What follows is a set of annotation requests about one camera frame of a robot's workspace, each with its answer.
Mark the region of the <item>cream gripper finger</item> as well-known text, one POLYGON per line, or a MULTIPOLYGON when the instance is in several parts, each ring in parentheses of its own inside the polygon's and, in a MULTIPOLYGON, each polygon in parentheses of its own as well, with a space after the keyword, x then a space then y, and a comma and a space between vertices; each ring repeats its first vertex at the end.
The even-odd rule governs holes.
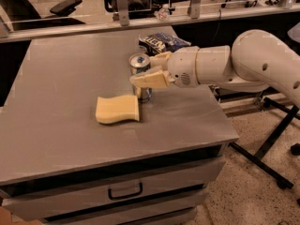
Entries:
POLYGON ((171 52, 163 52, 155 56, 151 56, 150 67, 151 68, 162 67, 163 69, 167 69, 168 68, 167 63, 171 55, 172 55, 171 52))
POLYGON ((152 67, 145 72, 132 75, 129 81, 137 88, 167 88, 174 82, 168 70, 162 67, 152 67))

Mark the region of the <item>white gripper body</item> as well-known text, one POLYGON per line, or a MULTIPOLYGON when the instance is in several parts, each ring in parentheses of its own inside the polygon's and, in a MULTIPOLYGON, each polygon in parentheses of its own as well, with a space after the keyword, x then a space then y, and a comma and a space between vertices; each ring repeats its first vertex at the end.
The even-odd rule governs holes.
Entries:
POLYGON ((167 62, 174 84, 181 88, 197 87, 196 58, 200 48, 184 47, 174 52, 167 62))

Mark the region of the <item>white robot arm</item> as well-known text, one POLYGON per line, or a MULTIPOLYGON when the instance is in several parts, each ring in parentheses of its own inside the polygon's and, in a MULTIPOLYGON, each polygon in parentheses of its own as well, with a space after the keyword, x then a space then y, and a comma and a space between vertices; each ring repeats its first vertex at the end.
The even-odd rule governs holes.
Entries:
POLYGON ((151 68, 130 77, 137 88, 213 84, 238 92, 272 87, 300 107, 300 57, 276 36, 248 30, 231 46, 184 47, 150 59, 151 68))

